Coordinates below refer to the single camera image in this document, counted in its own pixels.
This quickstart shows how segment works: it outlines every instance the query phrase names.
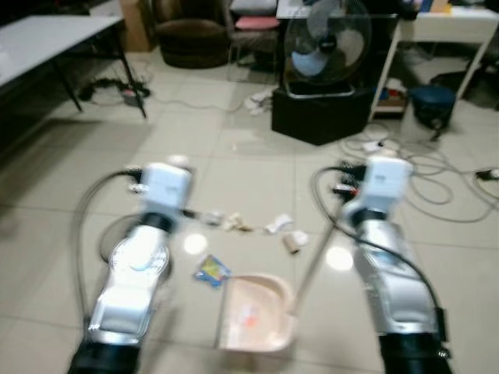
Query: white table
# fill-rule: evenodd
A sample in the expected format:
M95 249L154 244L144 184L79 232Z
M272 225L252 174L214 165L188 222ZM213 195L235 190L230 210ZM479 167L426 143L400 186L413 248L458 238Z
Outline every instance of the white table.
M122 17L119 16L31 16L0 28L0 86L45 62L52 61L69 96L81 111L80 103L61 69L55 63L55 58L95 35L114 28L121 21ZM115 33L115 44L117 55L96 57L121 59L129 83L135 87L117 33ZM140 104L140 109L146 117L142 104Z
M303 6L302 0L279 0L277 18L305 18L308 15L308 11L309 8ZM391 63L395 57L399 42L440 41L480 44L478 52L469 65L469 69L456 94L459 99L464 94L498 24L499 14L495 12L488 9L469 9L456 6L452 8L450 14L420 13L414 21L398 21L391 40L390 49L388 50L388 56L377 84L376 93L374 94L369 120L376 113L377 103L384 84L387 81Z

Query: table leg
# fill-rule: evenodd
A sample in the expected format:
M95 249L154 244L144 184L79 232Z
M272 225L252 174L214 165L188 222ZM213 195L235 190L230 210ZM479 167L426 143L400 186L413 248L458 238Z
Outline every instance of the table leg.
M478 52L475 54L475 58L473 59L472 63L469 64L469 68L466 71L466 74L462 80L461 86L459 86L459 90L458 90L457 94L455 95L457 100L459 100L462 97L462 95L465 93L466 87L468 86L468 83L471 80L471 78L473 78L473 74L475 73L476 68L478 68L478 64L480 64L480 61L482 60L483 54L487 50L488 45L489 45L489 41L480 45Z
M135 82L135 79L133 78L132 71L130 70L130 66L128 65L128 61L126 61L125 52L123 51L122 42L119 40L119 32L116 29L116 26L112 27L111 31L112 31L112 34L115 38L116 50L118 52L119 59L122 61L123 66L125 67L125 72L126 72L126 77L128 78L128 83L129 83L130 87L132 88L133 93L135 94L136 102L140 108L140 111L142 112L142 116L145 119L147 119L147 113L146 113L145 108L143 107L143 99L140 96L139 91L137 90L136 82Z
M78 111L83 111L80 102L78 101L78 97L76 97L73 88L69 84L68 80L65 78L64 73L62 72L61 68L59 68L59 65L56 61L52 61L52 67L54 68L55 73L58 75L59 79L61 80L62 85L65 88L65 91L68 93L69 97L71 97L71 100L73 100L73 103L75 103L76 107L78 108Z
M374 114L376 113L377 103L380 100L381 91L383 90L384 84L387 81L388 73L390 72L391 63L397 52L397 45L400 41L400 29L398 25L395 27L393 37L391 39L390 49L388 50L387 59L384 62L383 70L381 71L380 80L377 83L376 93L374 94L373 103L371 104L371 112L369 114L369 121L373 120Z

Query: plastic dustpan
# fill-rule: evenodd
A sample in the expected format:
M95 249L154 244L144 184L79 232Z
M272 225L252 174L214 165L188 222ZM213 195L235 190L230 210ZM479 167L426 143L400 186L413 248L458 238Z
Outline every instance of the plastic dustpan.
M229 278L218 348L261 353L286 348L295 336L294 301L291 287L278 277L255 273Z

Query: tile floor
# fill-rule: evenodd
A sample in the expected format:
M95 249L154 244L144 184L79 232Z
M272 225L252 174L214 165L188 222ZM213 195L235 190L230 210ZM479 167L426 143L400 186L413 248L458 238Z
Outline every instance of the tile floor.
M325 262L306 297L296 343L279 355L227 355L213 349L221 292L193 280L205 253L218 256L234 273L276 274L298 286L324 220L313 207L308 182L320 167L345 158L334 143L315 147L270 131L270 114L244 109L197 110L160 101L233 109L267 86L225 80L225 67L203 71L164 65L158 53L132 56L136 70L154 74L156 99L147 102L149 122L123 106L85 105L77 114L66 102L44 118L43 131L0 170L0 372L64 373L79 338L69 268L69 220L83 190L98 176L124 164L164 160L185 153L197 169L190 206L241 212L261 227L286 212L311 243L290 256L277 236L238 235L190 223L173 245L174 293L158 313L143 351L143 373L367 374L382 371L366 299L354 270ZM386 122L395 134L397 122ZM460 170L496 165L497 112L460 102L452 130L440 150ZM376 128L367 131L376 135ZM350 151L346 158L359 156ZM431 151L430 156L439 157ZM446 206L408 198L426 212L469 219L487 207L470 195L456 174L435 177L452 187ZM421 191L441 190L424 180ZM126 185L112 186L94 204L85 227L87 286L95 290L103 265L95 252L101 231L129 213L136 198ZM455 372L497 372L499 357L499 216L495 210L473 224L430 218L404 202L395 214L416 257L448 309ZM191 255L190 235L204 235L204 252ZM331 248L352 248L338 236Z

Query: cardboard box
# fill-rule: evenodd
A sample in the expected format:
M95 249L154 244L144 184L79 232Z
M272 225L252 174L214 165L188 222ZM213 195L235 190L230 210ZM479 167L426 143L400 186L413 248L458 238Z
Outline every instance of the cardboard box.
M148 0L120 0L125 19L125 50L149 52L157 45L154 17Z

